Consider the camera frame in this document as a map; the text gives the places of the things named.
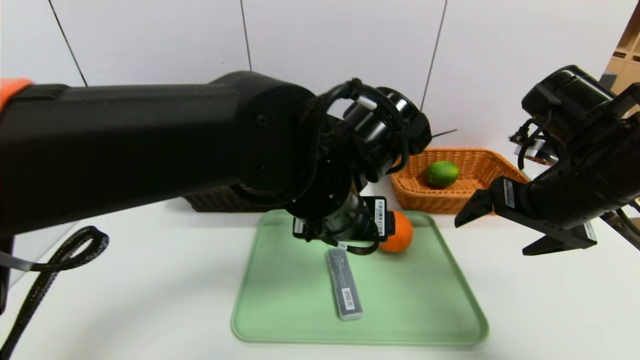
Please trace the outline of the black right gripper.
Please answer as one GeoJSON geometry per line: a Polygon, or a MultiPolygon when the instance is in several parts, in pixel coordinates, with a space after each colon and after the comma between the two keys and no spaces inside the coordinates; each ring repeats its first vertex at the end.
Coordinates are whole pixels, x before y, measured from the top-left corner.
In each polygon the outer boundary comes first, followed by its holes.
{"type": "Polygon", "coordinates": [[[528,183],[497,178],[478,189],[454,219],[460,228],[491,214],[543,233],[522,248],[524,256],[586,249],[597,240],[588,224],[601,218],[629,242],[639,228],[624,213],[639,197],[639,121],[601,119],[566,132],[554,120],[534,120],[538,132],[558,152],[558,161],[528,183]]]}

